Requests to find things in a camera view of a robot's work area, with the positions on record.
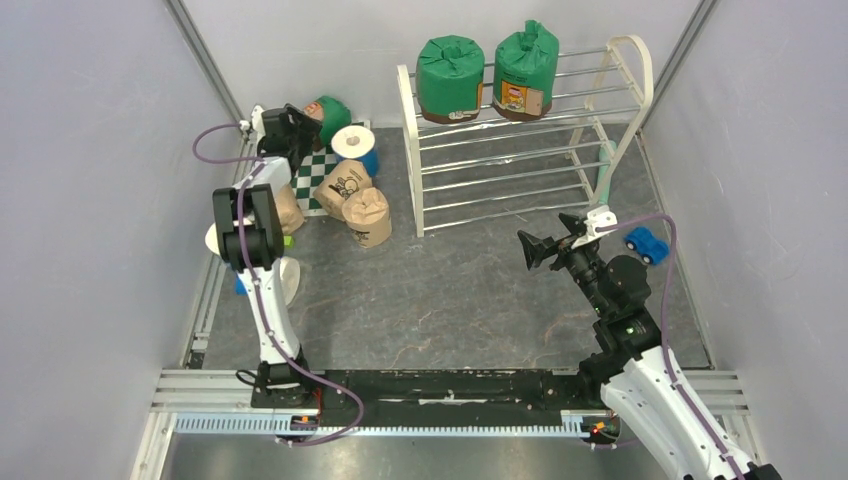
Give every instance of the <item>blue and white roll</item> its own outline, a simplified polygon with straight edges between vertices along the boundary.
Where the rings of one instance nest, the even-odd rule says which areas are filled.
[[[360,125],[344,127],[333,135],[333,141],[330,142],[339,162],[359,160],[370,177],[376,176],[380,168],[375,144],[374,133]]]

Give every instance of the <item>green bag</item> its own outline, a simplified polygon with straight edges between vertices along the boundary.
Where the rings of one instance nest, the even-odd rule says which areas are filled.
[[[342,128],[350,125],[350,110],[340,101],[327,95],[303,108],[303,113],[323,122],[321,131],[318,133],[313,150],[318,151],[330,144],[333,135]]]
[[[501,115],[539,118],[551,109],[559,40],[535,20],[524,23],[495,51],[493,106]]]
[[[483,96],[483,50],[456,35],[434,38],[418,55],[416,91],[421,114],[437,123],[472,120]]]

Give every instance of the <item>toy car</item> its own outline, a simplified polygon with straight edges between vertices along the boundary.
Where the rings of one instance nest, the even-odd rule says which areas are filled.
[[[642,257],[648,265],[656,265],[668,256],[668,244],[659,240],[646,227],[636,227],[624,237],[624,244]]]

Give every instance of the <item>white wall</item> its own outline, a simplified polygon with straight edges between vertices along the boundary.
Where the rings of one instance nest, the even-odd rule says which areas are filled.
[[[783,478],[844,478],[848,8],[721,2],[646,127],[715,358]]]
[[[698,0],[184,3],[243,111],[249,112],[255,103],[303,106],[326,93],[377,125],[400,125],[395,67],[406,63],[414,70],[430,38],[470,37],[494,59],[498,43],[531,18],[556,34],[563,50],[602,46],[611,36],[637,34],[651,50],[656,76]],[[594,66],[600,57],[585,60]],[[569,69],[585,68],[583,61],[570,59]],[[569,79],[575,87],[571,90],[588,80]]]
[[[127,478],[232,175],[191,141],[227,117],[163,2],[5,1],[0,37],[0,478]]]

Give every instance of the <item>chessboard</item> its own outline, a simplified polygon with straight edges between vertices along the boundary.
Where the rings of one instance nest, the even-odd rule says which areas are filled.
[[[371,128],[371,122],[368,120],[354,122],[353,125],[362,125],[365,128]],[[324,181],[324,177],[333,171],[337,162],[338,158],[336,158],[333,148],[330,145],[303,159],[303,163],[300,164],[300,168],[297,171],[297,176],[292,179],[291,183],[294,189],[294,196],[297,198],[297,204],[300,206],[300,210],[303,211],[303,216],[318,217],[327,214],[321,208],[321,204],[313,198],[313,193],[321,185],[321,182]]]

